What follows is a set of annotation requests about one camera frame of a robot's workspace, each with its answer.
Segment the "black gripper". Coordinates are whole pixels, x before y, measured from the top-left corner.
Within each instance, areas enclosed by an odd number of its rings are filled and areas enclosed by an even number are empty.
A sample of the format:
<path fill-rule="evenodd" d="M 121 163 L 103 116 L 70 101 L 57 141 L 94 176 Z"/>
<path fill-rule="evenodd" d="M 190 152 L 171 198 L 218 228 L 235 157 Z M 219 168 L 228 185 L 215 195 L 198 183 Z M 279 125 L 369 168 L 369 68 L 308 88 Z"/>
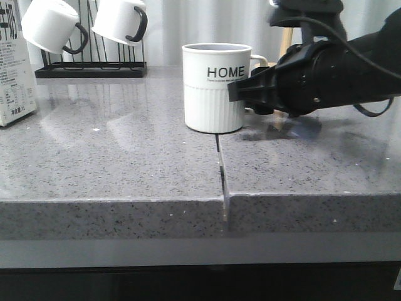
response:
<path fill-rule="evenodd" d="M 354 87 L 346 67 L 350 57 L 345 47 L 329 41 L 294 45 L 278 65 L 257 67 L 249 78 L 228 84 L 229 101 L 243 100 L 257 115 L 271 115 L 275 109 L 300 116 L 351 105 Z"/>

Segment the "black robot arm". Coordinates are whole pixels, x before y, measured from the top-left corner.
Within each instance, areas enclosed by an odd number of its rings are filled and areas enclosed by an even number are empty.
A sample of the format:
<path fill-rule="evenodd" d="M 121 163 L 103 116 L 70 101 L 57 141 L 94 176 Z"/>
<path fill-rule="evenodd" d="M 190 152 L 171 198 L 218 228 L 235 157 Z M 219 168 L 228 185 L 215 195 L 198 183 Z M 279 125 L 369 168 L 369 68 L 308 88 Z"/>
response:
<path fill-rule="evenodd" d="M 271 26 L 299 28 L 302 42 L 290 46 L 272 67 L 261 66 L 228 86 L 232 102 L 257 114 L 297 117 L 351 105 L 374 117 L 365 103 L 392 103 L 400 95 L 400 11 L 374 33 L 347 40 L 341 1 L 273 1 Z"/>

